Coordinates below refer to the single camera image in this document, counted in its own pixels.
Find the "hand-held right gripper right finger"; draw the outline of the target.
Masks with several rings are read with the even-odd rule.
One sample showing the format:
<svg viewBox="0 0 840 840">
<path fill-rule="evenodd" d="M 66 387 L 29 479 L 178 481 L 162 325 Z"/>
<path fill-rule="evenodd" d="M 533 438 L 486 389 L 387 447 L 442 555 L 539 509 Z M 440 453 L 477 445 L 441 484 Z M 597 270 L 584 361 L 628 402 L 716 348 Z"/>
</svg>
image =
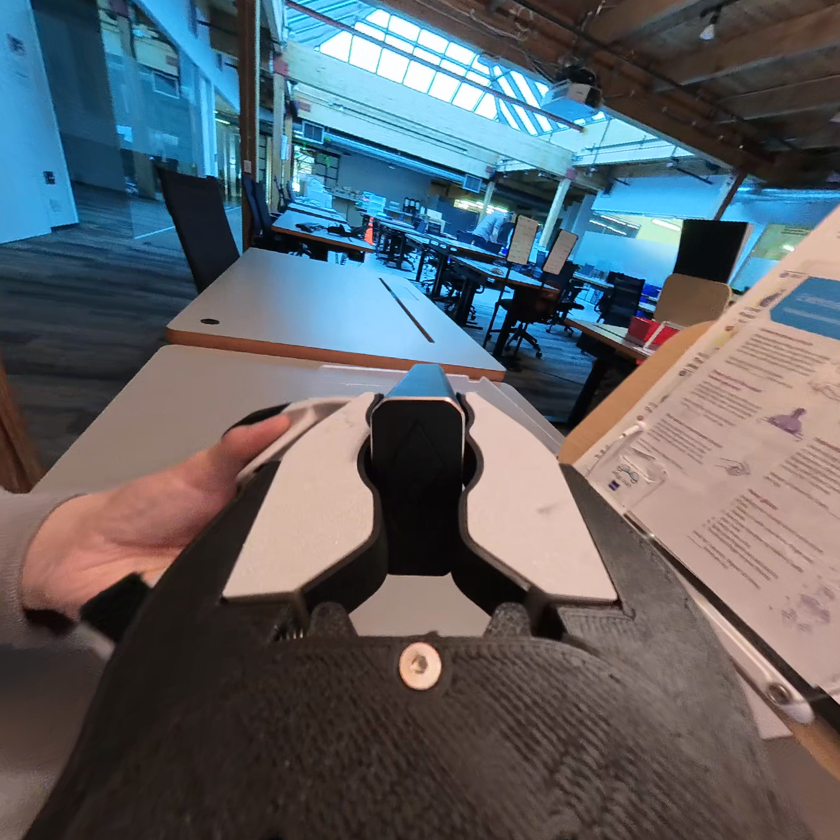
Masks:
<svg viewBox="0 0 840 840">
<path fill-rule="evenodd" d="M 485 613 L 504 602 L 612 607 L 618 593 L 544 442 L 478 392 L 463 394 L 475 469 L 458 502 L 457 587 Z"/>
</svg>

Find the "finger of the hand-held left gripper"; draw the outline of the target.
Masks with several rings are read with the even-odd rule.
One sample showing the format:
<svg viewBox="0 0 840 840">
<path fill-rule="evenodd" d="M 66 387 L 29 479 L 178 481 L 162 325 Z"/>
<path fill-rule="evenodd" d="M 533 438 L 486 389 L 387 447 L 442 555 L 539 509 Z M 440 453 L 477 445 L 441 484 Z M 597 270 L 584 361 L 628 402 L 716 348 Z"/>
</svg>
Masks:
<svg viewBox="0 0 840 840">
<path fill-rule="evenodd" d="M 347 409 L 354 401 L 346 395 L 313 397 L 270 412 L 272 417 L 285 417 L 289 428 L 248 462 L 237 483 L 244 485 L 258 469 L 277 464 L 277 477 L 286 483 L 357 484 L 358 410 Z"/>
</svg>

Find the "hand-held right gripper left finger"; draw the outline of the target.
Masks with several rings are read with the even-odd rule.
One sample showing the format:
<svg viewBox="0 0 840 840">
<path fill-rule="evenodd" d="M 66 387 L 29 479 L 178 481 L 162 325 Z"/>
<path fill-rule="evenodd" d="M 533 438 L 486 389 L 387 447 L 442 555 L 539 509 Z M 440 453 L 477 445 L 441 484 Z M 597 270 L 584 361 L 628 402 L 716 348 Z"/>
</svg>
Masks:
<svg viewBox="0 0 840 840">
<path fill-rule="evenodd" d="M 358 410 L 357 484 L 286 483 L 271 464 L 240 485 L 267 473 L 267 489 L 258 492 L 259 508 L 223 590 L 225 600 L 290 600 L 306 611 L 336 602 L 353 611 L 381 588 L 388 567 L 384 515 L 365 457 L 371 413 L 382 394 L 354 398 L 346 407 Z M 240 426 L 260 423 L 283 407 L 248 416 Z"/>
</svg>

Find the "black silver-rimmed USB hub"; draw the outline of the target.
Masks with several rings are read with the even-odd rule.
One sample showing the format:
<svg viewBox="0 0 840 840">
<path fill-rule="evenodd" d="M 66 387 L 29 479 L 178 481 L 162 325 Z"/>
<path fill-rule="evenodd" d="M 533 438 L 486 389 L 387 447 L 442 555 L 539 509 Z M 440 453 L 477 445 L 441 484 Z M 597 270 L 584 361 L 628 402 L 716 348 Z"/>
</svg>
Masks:
<svg viewBox="0 0 840 840">
<path fill-rule="evenodd" d="M 443 369 L 413 366 L 376 404 L 370 430 L 389 573 L 446 576 L 459 548 L 466 415 Z"/>
</svg>

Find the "white desk orange edge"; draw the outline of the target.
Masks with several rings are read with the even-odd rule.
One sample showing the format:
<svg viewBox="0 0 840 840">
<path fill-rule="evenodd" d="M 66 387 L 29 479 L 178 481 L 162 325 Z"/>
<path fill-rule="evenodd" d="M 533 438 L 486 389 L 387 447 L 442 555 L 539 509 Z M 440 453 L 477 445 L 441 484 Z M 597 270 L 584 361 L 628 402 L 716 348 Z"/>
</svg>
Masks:
<svg viewBox="0 0 840 840">
<path fill-rule="evenodd" d="M 437 364 L 502 382 L 506 369 L 413 283 L 251 248 L 167 325 L 169 343 L 380 370 Z"/>
</svg>

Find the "person's left hand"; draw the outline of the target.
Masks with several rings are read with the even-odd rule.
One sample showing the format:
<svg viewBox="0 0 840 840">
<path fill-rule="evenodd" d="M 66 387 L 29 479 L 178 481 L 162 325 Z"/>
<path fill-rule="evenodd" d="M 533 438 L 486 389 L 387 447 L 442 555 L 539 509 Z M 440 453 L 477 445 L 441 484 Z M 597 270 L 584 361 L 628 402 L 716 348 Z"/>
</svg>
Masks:
<svg viewBox="0 0 840 840">
<path fill-rule="evenodd" d="M 289 427 L 284 415 L 235 427 L 179 465 L 62 503 L 27 547 L 23 607 L 76 618 L 130 574 L 159 578 L 235 498 L 239 473 Z"/>
</svg>

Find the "small white wipe packet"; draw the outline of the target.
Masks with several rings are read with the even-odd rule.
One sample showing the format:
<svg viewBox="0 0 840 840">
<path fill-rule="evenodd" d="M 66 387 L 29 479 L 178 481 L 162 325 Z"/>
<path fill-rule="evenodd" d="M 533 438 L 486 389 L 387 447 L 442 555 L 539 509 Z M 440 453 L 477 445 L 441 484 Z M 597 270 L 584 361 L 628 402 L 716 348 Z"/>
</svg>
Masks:
<svg viewBox="0 0 840 840">
<path fill-rule="evenodd" d="M 651 489 L 667 476 L 666 468 L 654 456 L 632 448 L 616 456 L 607 486 L 612 491 Z"/>
</svg>

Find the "wooden table black legs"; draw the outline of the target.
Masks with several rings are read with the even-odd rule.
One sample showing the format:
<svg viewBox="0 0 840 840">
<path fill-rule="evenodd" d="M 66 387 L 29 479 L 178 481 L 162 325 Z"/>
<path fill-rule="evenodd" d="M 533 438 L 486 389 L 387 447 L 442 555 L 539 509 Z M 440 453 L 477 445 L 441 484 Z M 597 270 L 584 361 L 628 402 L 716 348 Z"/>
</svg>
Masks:
<svg viewBox="0 0 840 840">
<path fill-rule="evenodd" d="M 589 344 L 596 344 L 594 361 L 591 372 L 587 376 L 580 394 L 565 421 L 569 428 L 576 427 L 588 414 L 592 406 L 592 399 L 601 386 L 604 376 L 614 360 L 624 358 L 636 363 L 643 363 L 653 355 L 658 347 L 646 348 L 627 337 L 627 328 L 606 325 L 600 322 L 568 318 L 566 325 L 578 330 L 582 337 L 586 337 Z"/>
<path fill-rule="evenodd" d="M 375 247 L 353 235 L 345 224 L 305 213 L 286 211 L 273 220 L 270 232 L 284 252 L 294 256 L 329 261 L 330 255 L 342 255 L 363 263 Z"/>
<path fill-rule="evenodd" d="M 461 327 L 465 327 L 469 320 L 469 310 L 478 286 L 498 287 L 502 290 L 511 287 L 515 291 L 513 298 L 507 302 L 499 298 L 494 310 L 497 313 L 501 308 L 506 313 L 492 351 L 498 361 L 501 360 L 512 333 L 516 333 L 517 347 L 520 347 L 522 341 L 527 338 L 526 331 L 530 324 L 551 319 L 556 312 L 560 303 L 560 289 L 537 284 L 532 278 L 519 272 L 511 272 L 510 265 L 502 269 L 463 257 L 454 257 L 454 261 L 458 266 L 456 273 L 464 281 L 455 309 L 455 321 Z"/>
</svg>

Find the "wooden pillar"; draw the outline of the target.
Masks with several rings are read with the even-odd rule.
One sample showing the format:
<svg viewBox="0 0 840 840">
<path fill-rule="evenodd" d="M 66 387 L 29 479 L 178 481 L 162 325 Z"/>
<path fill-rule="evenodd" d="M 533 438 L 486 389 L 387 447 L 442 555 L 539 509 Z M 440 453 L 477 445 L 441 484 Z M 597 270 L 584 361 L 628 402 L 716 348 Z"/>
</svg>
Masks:
<svg viewBox="0 0 840 840">
<path fill-rule="evenodd" d="M 247 187 L 256 178 L 259 135 L 260 3 L 236 1 L 238 37 L 239 149 L 243 250 L 251 245 L 253 213 Z"/>
<path fill-rule="evenodd" d="M 1 485 L 17 494 L 31 491 L 45 471 L 1 365 Z"/>
</svg>

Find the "black office chair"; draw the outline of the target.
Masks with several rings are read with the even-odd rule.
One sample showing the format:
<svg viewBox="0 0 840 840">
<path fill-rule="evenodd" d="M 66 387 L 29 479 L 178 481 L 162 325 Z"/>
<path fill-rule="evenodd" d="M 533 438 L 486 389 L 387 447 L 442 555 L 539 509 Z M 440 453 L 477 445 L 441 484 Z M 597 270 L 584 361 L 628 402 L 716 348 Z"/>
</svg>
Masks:
<svg viewBox="0 0 840 840">
<path fill-rule="evenodd" d="M 577 301 L 583 287 L 582 280 L 574 278 L 578 269 L 576 264 L 568 261 L 559 274 L 551 275 L 544 271 L 539 284 L 514 285 L 512 297 L 499 300 L 494 314 L 502 309 L 505 318 L 497 330 L 497 341 L 491 352 L 496 359 L 501 360 L 508 347 L 515 344 L 509 361 L 517 361 L 523 342 L 530 344 L 535 357 L 541 359 L 542 347 L 529 331 L 535 324 L 542 324 L 550 330 L 559 323 L 567 333 L 571 333 L 565 320 L 571 313 L 585 309 Z"/>
<path fill-rule="evenodd" d="M 202 293 L 240 257 L 219 184 L 213 176 L 187 175 L 158 164 L 154 170 L 196 291 Z"/>
<path fill-rule="evenodd" d="M 596 305 L 598 322 L 607 326 L 628 328 L 637 315 L 646 280 L 611 271 L 607 281 L 611 286 L 604 291 Z"/>
</svg>

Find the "red box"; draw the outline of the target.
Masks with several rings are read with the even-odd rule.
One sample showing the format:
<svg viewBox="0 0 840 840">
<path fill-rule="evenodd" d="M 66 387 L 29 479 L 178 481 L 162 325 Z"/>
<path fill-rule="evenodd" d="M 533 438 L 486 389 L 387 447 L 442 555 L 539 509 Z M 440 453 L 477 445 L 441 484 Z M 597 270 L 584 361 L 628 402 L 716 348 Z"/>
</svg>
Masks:
<svg viewBox="0 0 840 840">
<path fill-rule="evenodd" d="M 660 322 L 651 318 L 636 316 L 631 319 L 627 327 L 626 340 L 644 350 L 652 351 L 662 346 L 681 330 L 682 327 L 668 321 Z"/>
</svg>

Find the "beige plywood chair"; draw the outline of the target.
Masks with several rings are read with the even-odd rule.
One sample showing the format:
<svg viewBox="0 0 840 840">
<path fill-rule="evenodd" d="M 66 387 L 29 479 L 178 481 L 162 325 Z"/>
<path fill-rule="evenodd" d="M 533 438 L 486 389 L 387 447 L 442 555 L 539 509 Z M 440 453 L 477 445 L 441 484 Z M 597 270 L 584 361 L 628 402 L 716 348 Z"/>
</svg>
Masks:
<svg viewBox="0 0 840 840">
<path fill-rule="evenodd" d="M 726 283 L 693 276 L 668 276 L 659 294 L 653 319 L 688 328 L 720 318 L 732 303 Z"/>
</svg>

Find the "black monitor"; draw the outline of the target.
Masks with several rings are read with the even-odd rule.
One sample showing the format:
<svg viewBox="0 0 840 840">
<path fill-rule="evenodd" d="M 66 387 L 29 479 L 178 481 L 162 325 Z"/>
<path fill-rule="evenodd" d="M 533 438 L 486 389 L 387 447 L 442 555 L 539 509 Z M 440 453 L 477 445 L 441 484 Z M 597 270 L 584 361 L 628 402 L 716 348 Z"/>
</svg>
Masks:
<svg viewBox="0 0 840 840">
<path fill-rule="evenodd" d="M 753 228 L 745 222 L 682 220 L 672 273 L 728 285 Z"/>
</svg>

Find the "ceiling projector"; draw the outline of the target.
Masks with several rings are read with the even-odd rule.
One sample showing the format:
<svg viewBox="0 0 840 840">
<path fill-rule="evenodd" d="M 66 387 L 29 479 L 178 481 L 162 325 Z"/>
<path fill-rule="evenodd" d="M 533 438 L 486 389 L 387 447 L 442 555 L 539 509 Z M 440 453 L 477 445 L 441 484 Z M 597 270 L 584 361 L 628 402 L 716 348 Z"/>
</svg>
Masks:
<svg viewBox="0 0 840 840">
<path fill-rule="evenodd" d="M 590 119 L 602 111 L 600 79 L 581 63 L 564 66 L 542 95 L 540 109 L 568 121 Z"/>
</svg>

